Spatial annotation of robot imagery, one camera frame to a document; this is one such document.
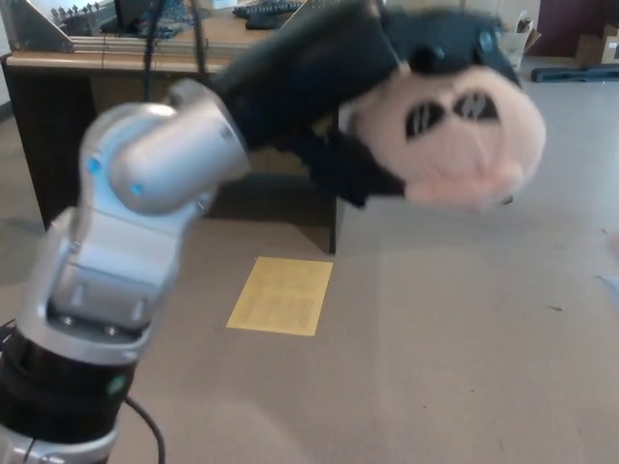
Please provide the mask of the robot left black hand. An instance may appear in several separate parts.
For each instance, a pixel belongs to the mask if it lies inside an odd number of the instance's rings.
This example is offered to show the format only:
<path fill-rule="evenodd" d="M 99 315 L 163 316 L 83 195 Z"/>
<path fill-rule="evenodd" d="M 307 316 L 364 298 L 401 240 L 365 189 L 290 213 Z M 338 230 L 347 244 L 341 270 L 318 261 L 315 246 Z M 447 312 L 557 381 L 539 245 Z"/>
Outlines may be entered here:
<path fill-rule="evenodd" d="M 374 195 L 402 196 L 403 179 L 380 166 L 360 136 L 334 130 L 321 137 L 311 127 L 402 66 L 446 76 L 482 66 L 518 82 L 487 16 L 341 1 L 258 43 L 215 74 L 212 88 L 249 148 L 278 142 L 316 184 L 362 208 Z"/>

